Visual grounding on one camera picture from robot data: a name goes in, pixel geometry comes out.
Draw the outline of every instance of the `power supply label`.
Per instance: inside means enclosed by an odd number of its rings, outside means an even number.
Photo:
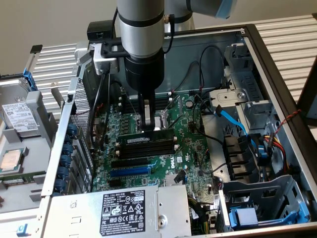
[[[137,232],[145,232],[145,190],[104,194],[100,234]]]
[[[5,114],[17,132],[37,130],[36,122],[26,103],[2,105]]]

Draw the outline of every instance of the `green circuit board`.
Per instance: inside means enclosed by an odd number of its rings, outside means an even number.
[[[137,126],[137,115],[124,114],[119,112],[115,105],[111,106],[108,127],[108,144],[105,151],[98,152],[95,157],[95,175],[93,181],[93,192],[105,191],[120,188],[130,188],[138,186],[167,186],[169,183],[174,183],[173,178],[181,169],[186,172],[186,188],[191,196],[195,196],[198,201],[212,202],[212,193],[208,194],[208,185],[212,184],[210,175],[205,175],[199,172],[197,161],[195,162],[194,154],[197,153],[198,159],[203,161],[205,170],[211,170],[210,160],[205,156],[208,149],[206,138],[198,133],[192,133],[188,128],[188,121],[192,121],[192,109],[187,109],[185,103],[194,101],[193,96],[188,94],[180,95],[178,100],[175,100],[174,105],[168,110],[170,122],[176,120],[179,116],[182,107],[183,116],[173,126],[174,134],[177,137],[179,148],[175,154],[149,157],[149,164],[153,166],[150,175],[135,175],[120,177],[122,182],[121,187],[110,187],[108,181],[111,179],[110,171],[111,162],[118,160],[115,155],[115,143],[117,137],[123,134],[140,133]],[[195,121],[199,116],[198,109],[195,112]]]

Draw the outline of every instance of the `white wall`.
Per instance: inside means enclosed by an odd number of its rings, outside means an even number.
[[[1,0],[0,73],[21,72],[32,45],[86,40],[89,22],[112,19],[115,0]],[[194,14],[196,27],[317,12],[317,0],[238,0],[228,20]]]

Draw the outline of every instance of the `blue pcie slot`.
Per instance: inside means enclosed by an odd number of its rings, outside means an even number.
[[[144,167],[136,167],[132,169],[124,169],[124,170],[112,170],[110,171],[111,177],[121,177],[121,176],[129,176],[129,175],[143,175],[150,174],[151,168],[148,166]]]

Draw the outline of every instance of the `warning label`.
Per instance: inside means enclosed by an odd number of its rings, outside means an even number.
[[[12,126],[17,132],[37,130],[36,122],[26,103],[2,105]]]
[[[145,232],[145,190],[105,194],[100,234]]]

